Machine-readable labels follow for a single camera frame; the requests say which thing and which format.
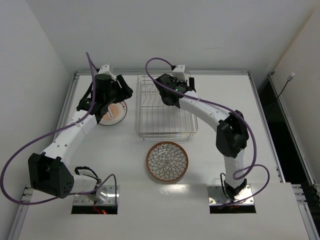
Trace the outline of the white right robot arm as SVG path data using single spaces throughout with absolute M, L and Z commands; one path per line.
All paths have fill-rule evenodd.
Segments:
M 179 82 L 165 73 L 156 78 L 154 84 L 165 105 L 192 113 L 215 131 L 215 146 L 224 158 L 224 192 L 234 201 L 247 185 L 243 174 L 248 130 L 234 113 L 200 101 L 194 88 L 194 79 L 189 80 L 190 84 Z

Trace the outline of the floral plate with orange rim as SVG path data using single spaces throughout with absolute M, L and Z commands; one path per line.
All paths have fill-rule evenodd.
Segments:
M 187 152 L 179 144 L 162 141 L 153 145 L 145 159 L 148 173 L 163 183 L 177 182 L 189 167 Z

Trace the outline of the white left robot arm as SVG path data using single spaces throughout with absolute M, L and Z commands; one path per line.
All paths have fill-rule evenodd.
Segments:
M 133 90 L 122 75 L 112 77 L 98 73 L 92 90 L 82 98 L 67 126 L 42 153 L 33 153 L 28 159 L 30 183 L 33 189 L 63 199 L 68 195 L 93 191 L 97 177 L 79 175 L 69 170 L 69 162 L 82 140 L 108 112 L 111 104 L 132 97 Z

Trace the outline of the white plate with orange sunburst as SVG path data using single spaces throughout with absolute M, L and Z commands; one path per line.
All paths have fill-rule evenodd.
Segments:
M 107 113 L 101 118 L 99 124 L 103 126 L 113 126 L 120 123 L 127 115 L 128 107 L 125 101 L 112 103 L 108 107 Z

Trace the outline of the silver wire dish rack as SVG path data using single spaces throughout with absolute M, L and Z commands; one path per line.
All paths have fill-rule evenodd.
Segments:
M 136 83 L 135 130 L 142 139 L 191 138 L 198 131 L 198 120 L 192 113 L 162 102 L 158 89 L 146 74 Z

